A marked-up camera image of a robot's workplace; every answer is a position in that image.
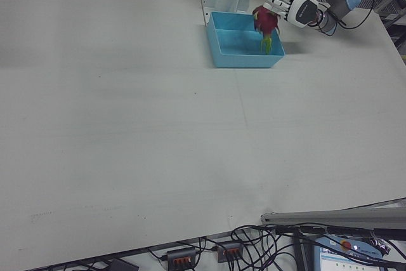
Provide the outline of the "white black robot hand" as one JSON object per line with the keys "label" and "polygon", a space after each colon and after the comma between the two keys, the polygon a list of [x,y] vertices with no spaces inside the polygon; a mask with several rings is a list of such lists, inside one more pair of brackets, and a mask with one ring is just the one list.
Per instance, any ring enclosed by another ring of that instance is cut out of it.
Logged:
{"label": "white black robot hand", "polygon": [[317,19],[317,0],[265,0],[263,6],[299,28],[306,27]]}

